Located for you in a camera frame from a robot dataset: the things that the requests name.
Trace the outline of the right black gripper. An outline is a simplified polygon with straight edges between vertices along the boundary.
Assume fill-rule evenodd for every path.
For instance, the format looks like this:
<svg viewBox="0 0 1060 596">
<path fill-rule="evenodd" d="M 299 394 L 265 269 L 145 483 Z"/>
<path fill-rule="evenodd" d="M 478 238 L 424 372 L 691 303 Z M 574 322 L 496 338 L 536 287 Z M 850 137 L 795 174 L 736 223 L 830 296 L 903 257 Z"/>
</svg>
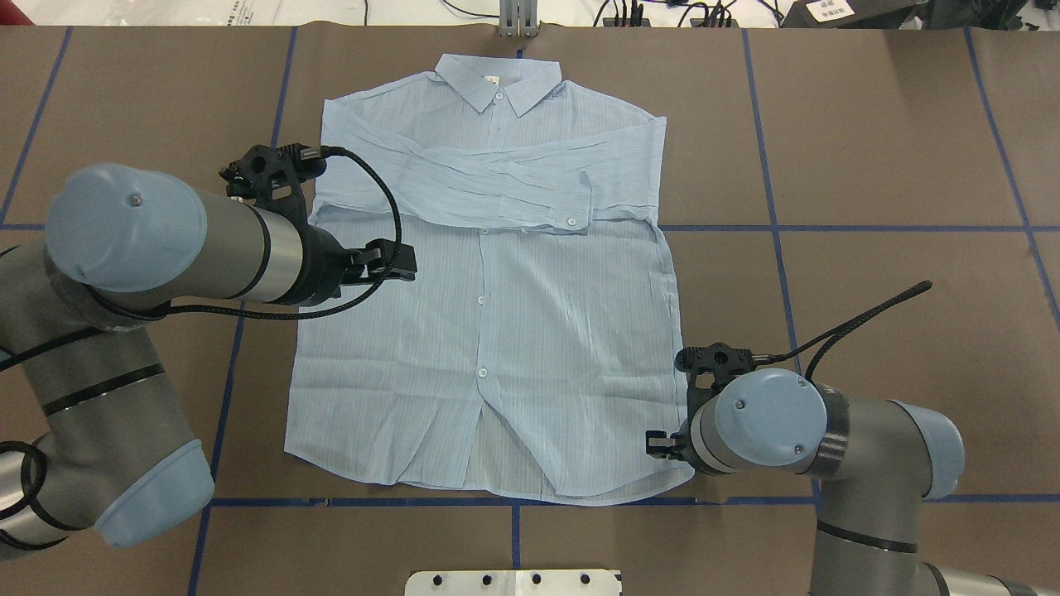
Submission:
<svg viewBox="0 0 1060 596">
<path fill-rule="evenodd" d="M 691 430 L 691 419 L 686 418 L 679 431 L 668 434 L 662 430 L 646 431 L 646 453 L 652 458 L 670 459 L 689 464 L 700 474 L 720 478 L 720 476 L 730 475 L 730 468 L 722 464 L 716 457 L 704 449 L 707 457 L 701 455 L 694 442 L 696 435 Z"/>
</svg>

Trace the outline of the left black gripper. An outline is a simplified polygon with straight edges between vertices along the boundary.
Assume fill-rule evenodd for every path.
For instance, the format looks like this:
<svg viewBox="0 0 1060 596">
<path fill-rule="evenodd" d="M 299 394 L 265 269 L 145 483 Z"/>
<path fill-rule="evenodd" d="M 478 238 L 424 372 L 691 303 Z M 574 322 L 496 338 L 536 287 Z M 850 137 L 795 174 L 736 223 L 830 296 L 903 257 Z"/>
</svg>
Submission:
<svg viewBox="0 0 1060 596">
<path fill-rule="evenodd" d="M 298 277 L 299 305 L 340 298 L 341 287 L 385 280 L 414 281 L 419 267 L 412 245 L 376 238 L 363 248 L 344 248 L 316 226 L 302 230 L 303 262 Z"/>
</svg>

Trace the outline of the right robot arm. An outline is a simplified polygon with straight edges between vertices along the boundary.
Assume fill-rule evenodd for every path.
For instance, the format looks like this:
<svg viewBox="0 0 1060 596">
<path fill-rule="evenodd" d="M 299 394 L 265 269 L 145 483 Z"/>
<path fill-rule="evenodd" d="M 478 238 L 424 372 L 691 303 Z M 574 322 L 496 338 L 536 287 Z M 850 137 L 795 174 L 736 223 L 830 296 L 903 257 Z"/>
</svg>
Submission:
<svg viewBox="0 0 1060 596">
<path fill-rule="evenodd" d="M 782 368 L 689 387 L 688 404 L 679 431 L 648 431 L 648 455 L 708 475 L 785 470 L 819 483 L 810 595 L 1049 594 L 921 559 L 923 503 L 950 495 L 966 464 L 941 411 L 849 397 Z"/>
</svg>

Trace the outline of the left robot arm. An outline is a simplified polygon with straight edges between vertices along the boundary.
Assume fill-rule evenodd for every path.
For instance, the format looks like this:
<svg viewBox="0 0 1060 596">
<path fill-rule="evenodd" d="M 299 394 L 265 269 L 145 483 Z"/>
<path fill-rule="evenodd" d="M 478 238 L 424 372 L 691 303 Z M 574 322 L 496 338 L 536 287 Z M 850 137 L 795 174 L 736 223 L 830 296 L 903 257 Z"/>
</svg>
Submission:
<svg viewBox="0 0 1060 596">
<path fill-rule="evenodd" d="M 23 371 L 48 431 L 2 444 L 2 559 L 94 529 L 112 547 L 200 513 L 214 476 L 149 339 L 181 297 L 340 312 L 342 286 L 412 281 L 414 250 L 344 248 L 311 226 L 301 185 L 325 160 L 222 170 L 223 196 L 171 175 L 85 166 L 51 204 L 45 236 L 2 252 L 2 369 Z"/>
</svg>

